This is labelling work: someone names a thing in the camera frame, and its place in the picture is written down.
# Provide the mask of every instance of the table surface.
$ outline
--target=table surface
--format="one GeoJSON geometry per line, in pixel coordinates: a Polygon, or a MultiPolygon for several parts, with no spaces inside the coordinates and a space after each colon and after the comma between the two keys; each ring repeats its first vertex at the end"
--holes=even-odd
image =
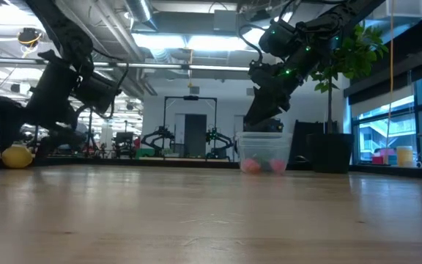
{"type": "Polygon", "coordinates": [[[0,170],[0,263],[422,263],[422,180],[0,170]]]}

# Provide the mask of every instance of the white wall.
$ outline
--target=white wall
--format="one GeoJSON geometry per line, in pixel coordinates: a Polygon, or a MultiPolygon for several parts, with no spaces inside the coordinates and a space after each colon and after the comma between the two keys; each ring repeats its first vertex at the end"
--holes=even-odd
{"type": "MultiPolygon", "coordinates": [[[[209,106],[205,101],[184,101],[172,99],[168,100],[166,125],[169,130],[174,132],[176,114],[206,114],[207,124],[214,123],[214,101],[210,100],[209,106]]],[[[327,98],[325,96],[310,95],[294,95],[291,100],[291,109],[287,113],[279,114],[277,118],[281,119],[284,124],[284,132],[292,133],[294,130],[295,120],[303,122],[323,122],[326,116],[327,98]]],[[[163,104],[164,97],[146,97],[144,99],[144,116],[143,116],[143,135],[153,132],[158,126],[163,124],[163,104]]],[[[245,115],[251,105],[251,100],[219,100],[218,99],[218,130],[228,136],[234,135],[234,117],[237,115],[245,115]]],[[[232,150],[228,150],[228,155],[232,157],[232,150]]]]}

